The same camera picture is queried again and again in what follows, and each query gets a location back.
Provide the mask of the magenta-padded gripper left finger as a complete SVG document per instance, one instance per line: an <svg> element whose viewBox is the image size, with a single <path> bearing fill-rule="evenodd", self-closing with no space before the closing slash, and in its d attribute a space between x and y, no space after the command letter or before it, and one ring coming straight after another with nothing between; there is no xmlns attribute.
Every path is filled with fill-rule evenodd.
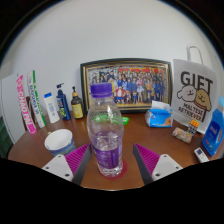
<svg viewBox="0 0 224 224"><path fill-rule="evenodd" d="M43 167L43 170L80 185L91 153L91 145L86 144L67 155L55 156Z"/></svg>

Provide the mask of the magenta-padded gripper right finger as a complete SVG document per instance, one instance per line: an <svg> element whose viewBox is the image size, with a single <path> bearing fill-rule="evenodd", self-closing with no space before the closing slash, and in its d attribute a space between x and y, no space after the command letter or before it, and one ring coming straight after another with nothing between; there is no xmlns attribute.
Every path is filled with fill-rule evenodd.
<svg viewBox="0 0 224 224"><path fill-rule="evenodd" d="M133 154L145 185L182 169L168 154L158 155L139 144L133 145Z"/></svg>

